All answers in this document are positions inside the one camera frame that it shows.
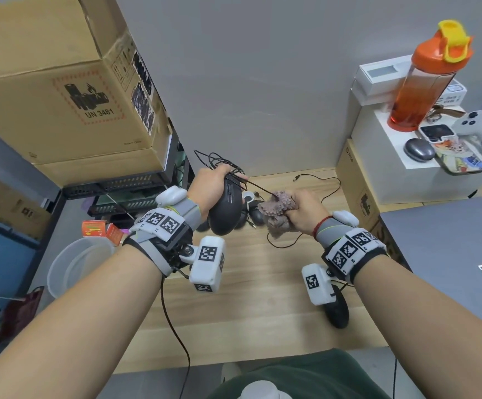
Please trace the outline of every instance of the gray laptop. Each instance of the gray laptop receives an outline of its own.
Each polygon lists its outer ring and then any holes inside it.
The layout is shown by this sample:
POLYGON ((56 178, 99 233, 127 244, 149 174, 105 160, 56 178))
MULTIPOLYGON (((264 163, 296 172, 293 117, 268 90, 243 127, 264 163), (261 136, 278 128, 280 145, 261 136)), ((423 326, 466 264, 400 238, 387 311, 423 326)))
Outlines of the gray laptop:
POLYGON ((482 197, 382 213, 381 220, 414 274, 482 319, 482 197))

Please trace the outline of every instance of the cartoon phone case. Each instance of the cartoon phone case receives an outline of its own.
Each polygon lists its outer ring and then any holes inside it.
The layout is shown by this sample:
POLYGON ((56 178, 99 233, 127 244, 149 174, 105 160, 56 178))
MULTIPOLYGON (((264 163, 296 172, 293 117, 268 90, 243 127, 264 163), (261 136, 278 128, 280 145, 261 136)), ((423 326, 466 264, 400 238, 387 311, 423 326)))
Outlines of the cartoon phone case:
POLYGON ((438 163, 450 175, 482 172, 482 161, 445 124, 420 127, 418 133, 435 149, 438 163))

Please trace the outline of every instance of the forearm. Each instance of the forearm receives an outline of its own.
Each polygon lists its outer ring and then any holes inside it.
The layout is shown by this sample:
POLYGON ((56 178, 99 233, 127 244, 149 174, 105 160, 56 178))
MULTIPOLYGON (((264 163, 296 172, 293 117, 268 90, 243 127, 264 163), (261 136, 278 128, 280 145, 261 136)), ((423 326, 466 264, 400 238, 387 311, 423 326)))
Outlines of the forearm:
POLYGON ((482 397, 482 321, 386 256, 359 271, 357 293, 426 397, 482 397))
POLYGON ((53 302, 0 355, 0 398, 93 398, 149 311, 162 280, 124 246, 53 302))

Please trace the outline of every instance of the orange bottle lid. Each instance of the orange bottle lid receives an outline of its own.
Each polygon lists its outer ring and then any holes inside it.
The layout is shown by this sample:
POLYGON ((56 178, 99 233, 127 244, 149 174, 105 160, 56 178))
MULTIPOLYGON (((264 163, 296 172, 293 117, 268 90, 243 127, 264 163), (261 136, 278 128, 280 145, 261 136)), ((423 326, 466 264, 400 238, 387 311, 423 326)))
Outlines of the orange bottle lid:
POLYGON ((463 68, 473 55, 473 37, 467 36, 462 24, 453 19, 439 22, 435 35, 418 45, 413 64, 431 74, 450 74, 463 68))

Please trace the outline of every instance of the wooden desk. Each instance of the wooden desk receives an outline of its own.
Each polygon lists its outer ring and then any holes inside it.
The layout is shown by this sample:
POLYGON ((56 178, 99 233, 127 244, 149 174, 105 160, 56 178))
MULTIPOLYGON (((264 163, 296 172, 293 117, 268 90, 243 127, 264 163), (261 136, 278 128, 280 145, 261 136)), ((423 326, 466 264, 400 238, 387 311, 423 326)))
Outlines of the wooden desk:
MULTIPOLYGON (((320 198, 339 185, 335 179, 313 177, 301 177, 293 183, 300 173, 335 176, 333 169, 319 169, 253 181, 271 191, 310 188, 320 198)), ((327 198, 324 205, 330 211, 348 209, 342 190, 327 198)), ((277 249, 267 242, 266 233, 264 227, 255 230, 246 225, 224 237, 226 260, 217 294, 198 293, 183 278, 165 282, 165 305, 189 351, 191 365, 291 356, 333 347, 386 345, 354 288, 343 291, 350 309, 350 323, 345 329, 332 327, 322 309, 311 304, 300 269, 322 262, 322 248, 312 237, 302 236, 293 247, 277 249)), ((196 233, 194 242, 204 235, 196 233)), ((286 234, 275 244, 288 245, 297 235, 286 234)), ((184 350, 165 320, 158 297, 115 373, 186 365, 184 350)))

